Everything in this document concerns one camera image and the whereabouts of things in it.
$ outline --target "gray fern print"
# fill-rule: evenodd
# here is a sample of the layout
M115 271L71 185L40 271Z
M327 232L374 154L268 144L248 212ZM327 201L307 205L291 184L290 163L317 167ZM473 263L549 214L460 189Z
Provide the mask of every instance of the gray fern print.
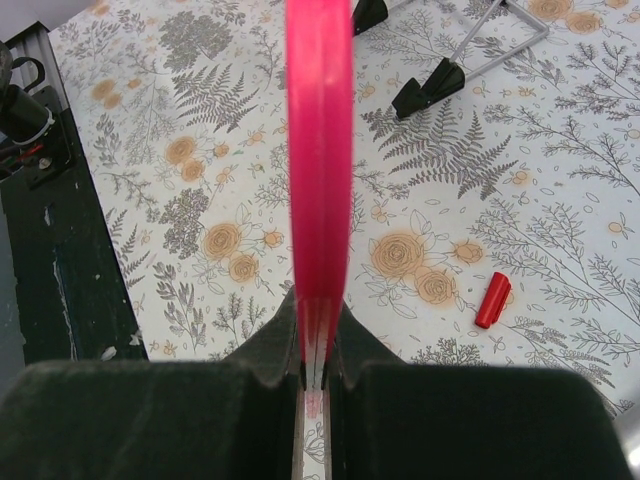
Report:
M214 131L226 127L229 133L256 108L257 105L248 104L258 90L245 92L244 73L233 83L231 65L222 71L219 65L207 70L204 67L172 78L177 107L183 110L180 118L189 117L187 126L212 123Z
M453 184L459 186L458 198L480 188L480 199L485 200L497 191L500 177L517 163L494 165L511 137L485 149L485 135L477 114L473 113L471 125L462 133L451 99L437 113L423 110L402 122L397 120L393 107L363 114L362 118L374 132L374 141L384 139L378 148L386 149L384 160L409 158L389 173L417 171L407 182L410 189L430 182Z
M133 226L131 233L128 235L124 233L124 228L128 224L125 223L127 210L123 210L116 215L116 209L112 208L105 215L105 221L107 228L109 229L109 236L111 237L111 243L118 260L118 266L122 274L122 279L127 288L131 288L134 285L140 283L145 274L142 273L141 267L144 261L149 257L151 253L147 250L142 255L136 252L135 246L138 241L138 224Z
M616 121L640 116L640 53L627 52L625 45L579 43L568 67L594 74L593 80L578 85L569 97L557 97L556 106Z

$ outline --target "white patterned surface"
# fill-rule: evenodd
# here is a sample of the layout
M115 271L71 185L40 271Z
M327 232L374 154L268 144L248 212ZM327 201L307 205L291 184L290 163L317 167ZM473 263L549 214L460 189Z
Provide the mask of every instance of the white patterned surface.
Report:
M640 8L525 6L546 41L402 123L399 88L486 4L416 1L354 40L346 300L404 359L570 369L618 415L640 394ZM220 358L291 284L283 12L112 0L51 33L152 360ZM501 11L463 66L531 33ZM496 270L514 290L483 331ZM307 478L322 442L310 425Z

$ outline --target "red marker cap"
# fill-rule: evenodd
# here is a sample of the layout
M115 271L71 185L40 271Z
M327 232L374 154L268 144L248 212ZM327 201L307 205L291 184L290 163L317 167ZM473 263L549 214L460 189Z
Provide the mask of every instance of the red marker cap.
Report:
M507 276L499 272L494 273L487 294L476 316L476 325L480 328L489 328L496 323L500 318L510 291L511 283L509 283Z

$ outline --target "orange rose print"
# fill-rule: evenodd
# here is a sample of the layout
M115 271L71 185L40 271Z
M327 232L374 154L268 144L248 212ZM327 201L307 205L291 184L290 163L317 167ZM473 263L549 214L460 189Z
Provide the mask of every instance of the orange rose print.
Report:
M235 225L216 225L204 237L204 253L214 260L230 257L238 249L240 239L240 232Z
M424 248L408 234L383 237L371 255L373 266L387 278L402 278L422 265Z
M107 95L111 93L115 86L116 82L114 80L102 80L95 87L93 87L93 90L91 90L91 98L93 98L94 100L102 101L107 97Z
M193 182L202 176L204 163L189 159L182 166L181 176L185 182Z
M605 0L604 4L611 8L622 8L629 4L629 0Z
M578 12L567 15L567 28L573 33L588 35L600 28L600 17L595 12Z
M528 10L545 22L564 18L572 9L571 0L531 0L528 5Z
M229 153L229 145L227 145L226 143L221 143L220 145L216 145L216 147L213 149L213 155L216 158L222 158L226 156L228 153Z
M262 240L267 247L276 248L283 244L284 235L275 230L273 232L264 232Z
M482 247L467 241L467 243L455 246L453 256L461 262L471 265L472 263L476 263L482 259Z
M112 93L107 97L104 101L104 108L107 110L111 110L112 108L116 108L122 102L122 95L119 93Z
M229 276L238 283L253 280L258 273L258 262L251 255L238 255L229 262Z
M453 297L455 283L443 272L427 267L416 271L415 288L420 298L431 305L439 305Z
M180 137L167 147L164 158L171 165L179 165L191 158L196 150L196 141L193 137Z

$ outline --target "botanical print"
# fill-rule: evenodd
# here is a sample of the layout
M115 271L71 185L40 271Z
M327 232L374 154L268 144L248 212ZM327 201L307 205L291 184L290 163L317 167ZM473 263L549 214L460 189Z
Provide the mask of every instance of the botanical print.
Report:
M480 142L486 137L475 112L464 133L459 121L463 114L455 114L450 99L443 102L435 115L432 112L431 109L418 112L406 122L397 120L392 107L384 113L378 109L362 116L370 125L369 130L375 132L374 140L387 137L379 148L387 149L382 159L403 159L390 169L389 176L403 170L418 170L406 182L410 190L429 182L452 183L460 186L458 198L473 188L480 188L482 200L495 193L496 182L516 163L493 165L511 137L483 149Z
M562 368L623 414L640 393L640 7L527 0L545 41L399 121L391 100L487 7L400 3L354 39L346 304L407 361ZM224 358L293 286L284 11L101 0L51 33L151 360ZM531 34L501 7L459 63ZM486 331L495 271L513 288ZM324 424L307 413L317 480Z

